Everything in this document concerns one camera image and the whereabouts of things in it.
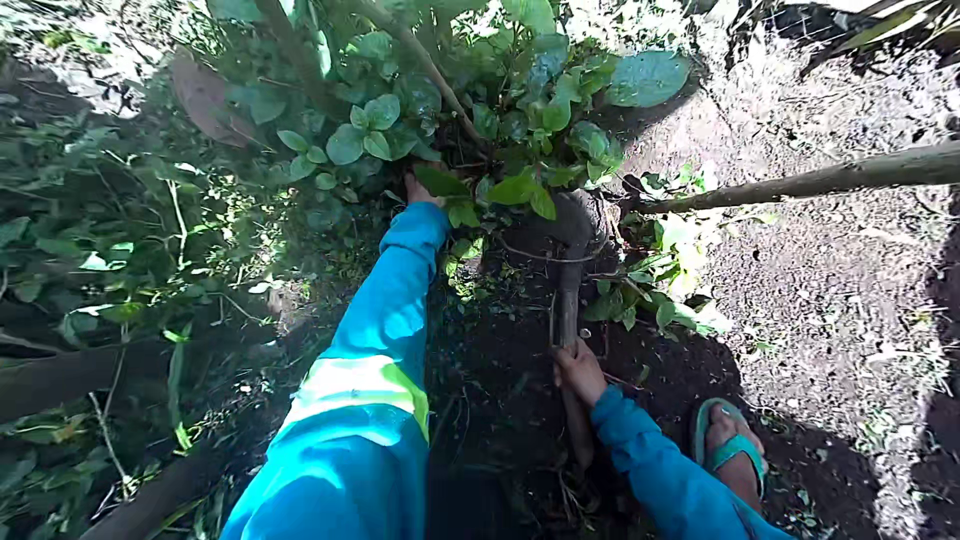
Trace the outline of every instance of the flip-flop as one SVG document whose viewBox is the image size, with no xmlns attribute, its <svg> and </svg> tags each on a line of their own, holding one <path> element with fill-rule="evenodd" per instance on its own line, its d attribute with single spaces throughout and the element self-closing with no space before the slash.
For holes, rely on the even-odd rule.
<svg viewBox="0 0 960 540">
<path fill-rule="evenodd" d="M 759 495 L 762 498 L 763 479 L 766 476 L 766 467 L 764 466 L 763 456 L 760 455 L 754 443 L 750 442 L 750 439 L 738 433 L 720 445 L 720 448 L 707 454 L 707 430 L 710 429 L 710 409 L 717 404 L 722 405 L 724 410 L 729 412 L 734 420 L 747 424 L 747 419 L 743 417 L 740 409 L 733 406 L 733 404 L 727 400 L 723 398 L 712 398 L 704 401 L 700 404 L 700 409 L 697 410 L 697 416 L 693 421 L 693 460 L 697 462 L 697 465 L 707 469 L 707 472 L 716 476 L 717 469 L 727 461 L 730 461 L 732 457 L 741 452 L 746 454 L 747 457 L 750 458 L 750 462 L 754 465 L 756 485 Z"/>
</svg>

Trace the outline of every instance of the right hand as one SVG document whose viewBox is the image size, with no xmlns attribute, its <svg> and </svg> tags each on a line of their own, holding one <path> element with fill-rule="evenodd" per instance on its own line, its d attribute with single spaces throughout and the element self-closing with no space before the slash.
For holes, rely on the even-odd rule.
<svg viewBox="0 0 960 540">
<path fill-rule="evenodd" d="M 439 166 L 433 164 L 428 164 L 428 166 L 432 166 L 433 168 L 437 169 L 440 168 Z M 432 203 L 441 208 L 444 206 L 444 199 L 430 195 L 430 192 L 427 191 L 426 187 L 423 187 L 423 184 L 417 180 L 417 175 L 415 175 L 413 171 L 407 171 L 406 174 L 403 175 L 403 182 L 407 187 L 407 204 L 412 205 L 414 203 Z"/>
<path fill-rule="evenodd" d="M 597 357 L 583 339 L 577 338 L 573 347 L 554 347 L 554 383 L 568 384 L 583 402 L 593 408 L 607 390 L 607 380 L 597 363 Z"/>
</svg>

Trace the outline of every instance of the person's arm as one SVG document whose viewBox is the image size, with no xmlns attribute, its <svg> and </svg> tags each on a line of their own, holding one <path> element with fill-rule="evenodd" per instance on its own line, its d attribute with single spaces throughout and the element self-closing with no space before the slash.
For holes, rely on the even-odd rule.
<svg viewBox="0 0 960 540">
<path fill-rule="evenodd" d="M 431 202 L 394 219 L 222 538 L 422 538 L 425 301 L 448 229 Z"/>
<path fill-rule="evenodd" d="M 593 408 L 597 436 L 610 449 L 613 467 L 627 475 L 634 497 L 657 525 L 660 537 L 686 539 L 785 539 L 719 479 L 663 435 L 657 423 L 619 388 L 607 385 L 596 356 L 583 340 L 577 351 L 555 351 L 557 383 L 569 383 Z"/>
</svg>

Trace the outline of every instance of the tree branch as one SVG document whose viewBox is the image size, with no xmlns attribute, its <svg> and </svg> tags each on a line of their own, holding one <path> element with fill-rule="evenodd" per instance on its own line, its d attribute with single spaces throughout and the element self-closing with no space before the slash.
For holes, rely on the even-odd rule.
<svg viewBox="0 0 960 540">
<path fill-rule="evenodd" d="M 958 170 L 960 142 L 947 142 L 836 165 L 780 180 L 723 187 L 693 197 L 649 205 L 636 203 L 633 210 L 639 213 L 684 212 L 776 203 L 787 198 L 843 193 L 861 188 L 960 184 Z"/>
<path fill-rule="evenodd" d="M 283 51 L 283 56 L 294 66 L 303 80 L 303 89 L 314 107 L 327 116 L 341 121 L 346 120 L 345 111 L 349 110 L 349 105 L 332 96 L 327 90 L 327 84 L 320 76 L 320 63 L 312 60 L 312 55 L 300 45 L 297 33 L 290 24 L 287 14 L 283 12 L 279 1 L 255 0 L 255 2 L 256 8 L 267 19 L 270 31 L 276 39 L 276 44 Z"/>
<path fill-rule="evenodd" d="M 257 6 L 259 6 L 260 2 L 265 1 L 267 0 L 256 0 Z M 379 26 L 399 39 L 401 43 L 409 47 L 414 54 L 417 55 L 420 64 L 426 69 L 427 77 L 440 88 L 440 93 L 453 108 L 457 117 L 460 119 L 460 123 L 463 124 L 464 129 L 467 130 L 467 135 L 470 135 L 470 138 L 480 145 L 481 148 L 487 148 L 489 144 L 488 141 L 477 132 L 477 129 L 473 126 L 473 122 L 470 121 L 470 117 L 467 116 L 467 111 L 464 110 L 464 106 L 461 105 L 460 100 L 457 99 L 457 94 L 454 93 L 453 88 L 446 83 L 443 74 L 440 73 L 437 65 L 430 58 L 430 53 L 423 48 L 423 45 L 417 40 L 414 33 L 411 32 L 409 28 L 396 24 L 394 17 L 381 8 L 374 0 L 361 0 L 359 6 L 360 14 L 373 21 L 373 24 L 376 26 Z"/>
</svg>

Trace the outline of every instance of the brown leaf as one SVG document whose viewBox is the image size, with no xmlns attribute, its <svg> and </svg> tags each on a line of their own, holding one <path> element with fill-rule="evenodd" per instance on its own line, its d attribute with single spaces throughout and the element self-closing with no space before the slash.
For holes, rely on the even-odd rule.
<svg viewBox="0 0 960 540">
<path fill-rule="evenodd" d="M 227 81 L 193 60 L 184 47 L 177 48 L 170 70 L 180 104 L 200 131 L 231 146 L 244 147 L 253 140 L 253 125 L 227 109 Z M 226 118 L 228 125 L 221 118 Z"/>
</svg>

